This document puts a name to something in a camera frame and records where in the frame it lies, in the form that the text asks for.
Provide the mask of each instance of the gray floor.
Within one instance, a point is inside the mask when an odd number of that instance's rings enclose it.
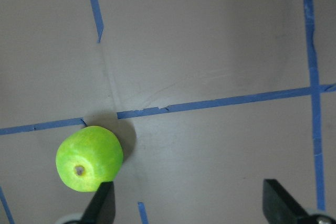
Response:
[[[116,112],[309,86],[302,0],[0,0],[0,128],[84,117],[127,150],[116,223],[266,223],[264,178],[316,207],[310,97],[117,120]],[[314,0],[321,84],[335,82],[336,6]],[[327,211],[336,211],[335,93],[322,95]],[[0,136],[16,223],[54,223],[92,197],[55,168],[80,126]]]

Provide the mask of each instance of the tape line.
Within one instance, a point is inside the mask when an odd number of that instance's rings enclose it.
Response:
[[[2,191],[1,186],[0,186],[0,200],[2,202],[2,205],[4,207],[5,213],[7,215],[9,224],[15,224],[13,216],[12,216],[12,213],[10,212],[9,206],[7,204],[7,201],[6,201],[6,198],[5,198],[4,192]]]
[[[138,202],[138,209],[139,209],[142,224],[148,224],[145,204],[142,202]]]
[[[312,106],[312,135],[314,147],[315,180],[317,207],[325,210],[324,196],[324,168],[322,152],[322,133],[321,133],[321,97],[319,85],[319,71],[317,64],[317,54],[314,47],[314,6],[313,0],[303,0],[305,11],[306,42],[308,54],[308,66],[311,88],[311,106]]]
[[[46,129],[59,128],[59,127],[72,126],[72,125],[86,126],[86,123],[84,122],[83,118],[72,118],[72,119],[65,119],[65,120],[52,121],[52,122],[46,122],[46,123],[37,123],[37,124],[29,124],[29,125],[23,125],[23,126],[4,128],[4,129],[0,129],[0,135],[9,135],[9,134],[30,132],[30,131],[42,131]]]
[[[268,101],[268,100],[275,100],[275,99],[301,97],[304,95],[310,95],[310,87],[281,90],[281,91],[274,91],[274,92],[266,92],[266,93],[259,93],[259,94],[251,94],[251,95],[242,95],[239,97],[222,98],[222,99],[208,100],[208,101],[174,104],[174,105],[169,105],[165,108],[154,107],[154,108],[147,108],[143,110],[122,111],[122,112],[118,112],[117,116],[118,116],[118,119],[135,118],[138,116],[157,115],[157,114],[165,114],[165,113],[188,111],[188,110],[199,110],[199,109],[214,108],[214,107],[219,107],[219,106],[228,106],[228,105]]]
[[[97,33],[98,33],[97,43],[100,43],[100,39],[101,39],[103,30],[104,30],[104,23],[101,17],[100,6],[99,6],[98,0],[90,0],[90,1],[91,1],[92,12],[95,18],[96,28],[97,28]]]

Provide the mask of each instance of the black plastic part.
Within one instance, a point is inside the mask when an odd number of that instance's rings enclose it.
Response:
[[[113,182],[101,183],[79,223],[112,224],[116,216],[115,203]]]
[[[309,215],[275,179],[264,180],[262,203],[264,216],[270,224],[319,224],[321,217],[336,224],[329,216]]]
[[[78,224],[79,220],[69,220],[67,222],[64,222],[63,224]]]

